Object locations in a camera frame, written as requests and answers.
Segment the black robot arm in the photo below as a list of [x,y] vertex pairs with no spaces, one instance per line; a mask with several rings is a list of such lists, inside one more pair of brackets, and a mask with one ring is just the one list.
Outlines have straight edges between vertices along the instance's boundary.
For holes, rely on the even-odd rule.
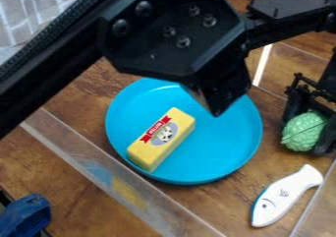
[[250,50],[310,31],[336,33],[336,0],[75,0],[0,65],[0,139],[106,58],[181,84],[211,115],[250,88]]

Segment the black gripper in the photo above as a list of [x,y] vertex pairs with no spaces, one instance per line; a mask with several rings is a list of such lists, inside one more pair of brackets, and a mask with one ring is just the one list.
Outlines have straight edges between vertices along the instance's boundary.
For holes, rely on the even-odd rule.
[[317,111],[325,117],[330,117],[313,147],[313,154],[329,153],[336,145],[336,111],[315,101],[322,97],[336,103],[336,48],[318,81],[313,81],[302,75],[293,74],[293,82],[286,87],[287,102],[282,114],[282,123],[286,124],[297,115],[307,110]]

